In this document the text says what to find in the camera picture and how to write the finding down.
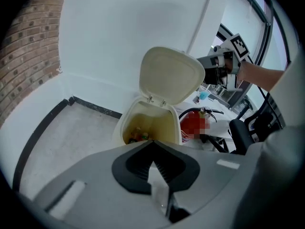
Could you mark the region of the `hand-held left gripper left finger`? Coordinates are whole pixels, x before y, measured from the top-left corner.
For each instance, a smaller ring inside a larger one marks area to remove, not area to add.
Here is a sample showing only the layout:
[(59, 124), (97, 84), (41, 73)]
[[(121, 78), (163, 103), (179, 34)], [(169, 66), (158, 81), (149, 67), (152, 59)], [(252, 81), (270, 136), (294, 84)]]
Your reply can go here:
[(45, 212), (52, 229), (162, 229), (168, 219), (151, 195), (132, 193), (112, 174), (116, 158), (138, 151), (148, 142), (133, 143), (89, 155), (49, 182), (33, 203)]

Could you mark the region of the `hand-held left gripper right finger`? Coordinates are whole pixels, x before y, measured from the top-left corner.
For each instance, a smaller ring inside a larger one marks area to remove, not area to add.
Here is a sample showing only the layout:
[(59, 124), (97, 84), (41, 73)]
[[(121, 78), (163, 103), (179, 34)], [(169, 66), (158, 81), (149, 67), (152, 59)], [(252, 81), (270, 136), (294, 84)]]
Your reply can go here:
[(154, 163), (162, 181), (153, 183), (155, 215), (237, 215), (261, 154), (197, 150), (154, 141)]

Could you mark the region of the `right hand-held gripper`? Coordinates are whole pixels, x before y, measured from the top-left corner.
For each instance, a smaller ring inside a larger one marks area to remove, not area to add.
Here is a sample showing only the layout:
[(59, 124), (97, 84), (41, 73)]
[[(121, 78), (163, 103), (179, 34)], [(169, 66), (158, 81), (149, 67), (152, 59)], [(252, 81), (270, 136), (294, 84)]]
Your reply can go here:
[(222, 85), (231, 92), (238, 91), (237, 74), (228, 74), (225, 59), (232, 58), (238, 61), (238, 72), (242, 61), (250, 52), (240, 34), (235, 34), (226, 39), (222, 44), (214, 47), (214, 55), (198, 58), (197, 60), (205, 69), (205, 84)]

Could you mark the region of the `white pedal trash bin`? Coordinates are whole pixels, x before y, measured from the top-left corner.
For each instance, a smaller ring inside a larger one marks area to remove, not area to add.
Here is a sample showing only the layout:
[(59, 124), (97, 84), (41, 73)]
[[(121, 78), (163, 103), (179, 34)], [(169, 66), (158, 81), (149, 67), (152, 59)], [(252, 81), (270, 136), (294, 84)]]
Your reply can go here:
[(140, 128), (153, 140), (182, 144), (175, 106), (181, 104), (205, 78), (202, 64), (194, 57), (167, 47), (153, 47), (144, 55), (137, 97), (122, 114), (112, 135), (115, 147), (128, 144)]

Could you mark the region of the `brown bottle with white cap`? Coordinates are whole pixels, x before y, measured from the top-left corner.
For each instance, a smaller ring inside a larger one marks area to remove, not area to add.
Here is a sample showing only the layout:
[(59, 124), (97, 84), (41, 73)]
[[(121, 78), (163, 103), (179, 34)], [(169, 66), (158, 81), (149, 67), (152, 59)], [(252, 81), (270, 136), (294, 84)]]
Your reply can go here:
[(141, 128), (140, 127), (136, 127), (132, 133), (131, 133), (131, 136), (129, 138), (129, 144), (131, 143), (135, 143), (135, 142), (138, 142), (142, 137), (142, 134), (141, 134)]

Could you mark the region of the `person's right forearm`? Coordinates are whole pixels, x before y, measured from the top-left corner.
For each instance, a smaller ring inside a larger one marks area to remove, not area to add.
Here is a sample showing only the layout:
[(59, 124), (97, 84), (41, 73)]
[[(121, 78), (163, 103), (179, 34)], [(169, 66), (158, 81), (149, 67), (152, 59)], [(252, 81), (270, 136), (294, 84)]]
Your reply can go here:
[(237, 74), (237, 79), (254, 84), (269, 92), (284, 73), (284, 71), (266, 69), (249, 62), (242, 62)]

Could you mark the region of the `person's right hand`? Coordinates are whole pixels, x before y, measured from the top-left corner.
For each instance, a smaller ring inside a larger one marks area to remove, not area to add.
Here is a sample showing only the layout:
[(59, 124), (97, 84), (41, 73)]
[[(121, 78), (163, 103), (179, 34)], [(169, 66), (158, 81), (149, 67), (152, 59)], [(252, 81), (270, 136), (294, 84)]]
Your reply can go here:
[(238, 61), (236, 59), (232, 59), (232, 58), (225, 59), (225, 67), (228, 74), (238, 73)]

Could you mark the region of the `black office chair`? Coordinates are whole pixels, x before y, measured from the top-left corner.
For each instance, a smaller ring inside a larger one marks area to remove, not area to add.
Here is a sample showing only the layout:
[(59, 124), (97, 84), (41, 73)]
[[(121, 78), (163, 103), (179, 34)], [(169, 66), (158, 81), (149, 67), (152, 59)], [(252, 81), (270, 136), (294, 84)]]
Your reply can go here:
[(229, 134), (235, 144), (232, 154), (245, 155), (249, 146), (255, 142), (263, 142), (271, 133), (282, 129), (281, 121), (268, 98), (265, 98), (261, 107), (250, 117), (241, 120), (243, 115), (252, 110), (249, 100), (239, 115), (230, 121)]

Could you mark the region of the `red fire extinguisher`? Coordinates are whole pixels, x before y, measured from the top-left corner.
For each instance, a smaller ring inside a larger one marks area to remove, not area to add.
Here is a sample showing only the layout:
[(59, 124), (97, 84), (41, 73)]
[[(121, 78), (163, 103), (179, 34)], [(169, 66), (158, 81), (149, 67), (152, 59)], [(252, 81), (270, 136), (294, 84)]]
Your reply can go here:
[(210, 118), (217, 122), (214, 113), (224, 115), (223, 111), (209, 107), (193, 107), (183, 111), (179, 115), (182, 143), (207, 134), (211, 128)]

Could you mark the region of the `black baseboard strip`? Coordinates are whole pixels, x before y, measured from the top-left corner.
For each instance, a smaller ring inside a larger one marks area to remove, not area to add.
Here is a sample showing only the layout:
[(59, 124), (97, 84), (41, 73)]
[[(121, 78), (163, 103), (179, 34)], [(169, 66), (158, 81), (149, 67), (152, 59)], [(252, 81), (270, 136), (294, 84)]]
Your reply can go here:
[(24, 148), (21, 152), (21, 155), (19, 157), (19, 160), (17, 162), (15, 171), (14, 171), (13, 182), (12, 182), (12, 190), (13, 191), (19, 192), (19, 190), (20, 190), (21, 177), (22, 177), (24, 168), (25, 168), (26, 163), (28, 161), (28, 158), (29, 158), (33, 148), (35, 147), (36, 143), (38, 142), (39, 138), (42, 136), (42, 134), (47, 129), (47, 127), (50, 125), (50, 123), (55, 119), (55, 117), (66, 106), (72, 106), (74, 103), (78, 103), (78, 104), (83, 105), (87, 108), (90, 108), (90, 109), (95, 110), (97, 112), (100, 112), (102, 114), (114, 117), (116, 119), (120, 119), (120, 117), (122, 116), (122, 113), (119, 113), (119, 112), (116, 112), (114, 110), (110, 110), (110, 109), (98, 106), (96, 104), (87, 102), (87, 101), (85, 101), (81, 98), (78, 98), (76, 96), (72, 96), (69, 99), (63, 99), (38, 124), (36, 129), (30, 135), (26, 145), (24, 146)]

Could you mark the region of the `black window frame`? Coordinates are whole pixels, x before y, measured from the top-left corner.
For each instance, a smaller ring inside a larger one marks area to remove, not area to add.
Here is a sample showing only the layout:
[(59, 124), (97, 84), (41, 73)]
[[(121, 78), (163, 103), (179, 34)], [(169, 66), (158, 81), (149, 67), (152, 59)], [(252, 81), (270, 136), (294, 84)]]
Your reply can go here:
[(286, 36), (272, 0), (228, 0), (213, 45), (240, 34), (250, 54), (246, 60), (267, 69), (290, 63)]

